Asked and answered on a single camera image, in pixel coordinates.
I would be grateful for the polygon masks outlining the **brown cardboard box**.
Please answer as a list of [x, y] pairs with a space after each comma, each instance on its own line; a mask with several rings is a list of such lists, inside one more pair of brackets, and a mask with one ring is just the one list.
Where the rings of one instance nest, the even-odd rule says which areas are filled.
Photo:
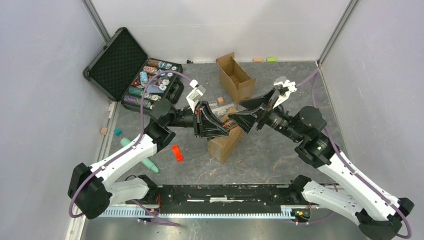
[[229, 135], [208, 140], [207, 151], [209, 155], [223, 164], [242, 138], [243, 132], [239, 126], [235, 126], [229, 130]]

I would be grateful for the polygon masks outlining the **red black utility knife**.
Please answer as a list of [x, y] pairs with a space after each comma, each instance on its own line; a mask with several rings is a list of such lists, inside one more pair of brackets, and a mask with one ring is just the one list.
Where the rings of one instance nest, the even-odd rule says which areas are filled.
[[222, 127], [223, 127], [224, 129], [226, 129], [227, 131], [230, 131], [230, 130], [234, 129], [234, 128], [236, 128], [237, 126], [238, 126], [238, 124], [237, 124], [234, 120], [232, 120], [232, 119], [227, 119], [227, 120], [223, 123], [223, 125], [222, 125]]

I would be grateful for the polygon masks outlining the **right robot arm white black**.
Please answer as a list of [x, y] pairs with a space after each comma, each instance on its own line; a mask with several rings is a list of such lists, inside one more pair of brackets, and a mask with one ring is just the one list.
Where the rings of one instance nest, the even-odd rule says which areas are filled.
[[371, 240], [399, 237], [402, 227], [407, 230], [403, 238], [409, 239], [412, 231], [406, 217], [414, 203], [389, 194], [349, 161], [333, 138], [323, 133], [327, 123], [318, 108], [305, 106], [290, 116], [282, 104], [291, 90], [283, 87], [278, 93], [275, 96], [271, 90], [263, 96], [242, 100], [244, 110], [231, 113], [229, 118], [246, 133], [252, 128], [269, 126], [297, 143], [295, 152], [303, 162], [335, 180], [347, 192], [343, 195], [299, 175], [289, 187], [289, 199], [295, 204], [308, 201], [328, 208], [355, 223]]

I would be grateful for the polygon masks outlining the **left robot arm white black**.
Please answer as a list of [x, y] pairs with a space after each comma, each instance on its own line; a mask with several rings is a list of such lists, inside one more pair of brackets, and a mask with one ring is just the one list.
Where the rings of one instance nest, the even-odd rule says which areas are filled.
[[176, 134], [171, 127], [193, 128], [200, 138], [229, 135], [212, 112], [207, 101], [199, 101], [194, 107], [176, 109], [168, 99], [153, 104], [149, 123], [130, 144], [102, 161], [87, 166], [83, 162], [74, 167], [67, 191], [71, 199], [69, 215], [94, 219], [109, 206], [130, 200], [153, 203], [157, 190], [142, 178], [117, 182], [117, 179], [141, 162], [160, 152], [170, 144]]

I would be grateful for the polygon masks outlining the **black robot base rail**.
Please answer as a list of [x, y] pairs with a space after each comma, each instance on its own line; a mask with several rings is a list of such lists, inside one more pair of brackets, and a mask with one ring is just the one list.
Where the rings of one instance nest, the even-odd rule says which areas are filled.
[[276, 214], [281, 206], [308, 205], [286, 184], [164, 184], [138, 203], [157, 205], [161, 214]]

